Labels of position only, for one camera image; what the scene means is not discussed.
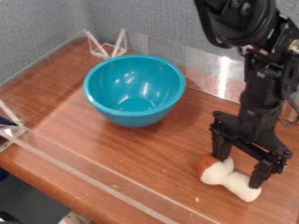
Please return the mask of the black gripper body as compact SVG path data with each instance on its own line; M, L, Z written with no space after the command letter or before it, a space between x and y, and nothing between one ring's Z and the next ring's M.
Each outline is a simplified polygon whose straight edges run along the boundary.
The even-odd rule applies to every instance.
M238 115L214 111L210 131L219 130L232 135L236 146L252 158L268 161L272 174L282 173L292 152L276 136L276 123L282 112L282 103L272 105L240 104Z

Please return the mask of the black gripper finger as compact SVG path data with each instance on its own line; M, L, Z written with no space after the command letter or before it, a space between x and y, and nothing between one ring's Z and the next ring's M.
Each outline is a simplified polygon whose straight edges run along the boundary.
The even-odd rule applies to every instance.
M232 135L227 132L214 129L212 135L212 156L224 161L231 153L232 148Z
M250 188L258 189L262 186L263 182L272 175L272 168L274 166L268 161L263 160L258 162L248 181Z

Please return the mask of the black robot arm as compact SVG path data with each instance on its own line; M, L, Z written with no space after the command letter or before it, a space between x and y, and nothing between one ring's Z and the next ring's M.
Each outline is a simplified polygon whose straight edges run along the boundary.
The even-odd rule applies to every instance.
M236 115L214 113L212 156L224 160L238 147L258 160L248 186L259 188L284 171L292 152L276 137L283 105L299 87L299 27L280 14L276 0L194 0L207 40L235 47L244 57L246 88Z

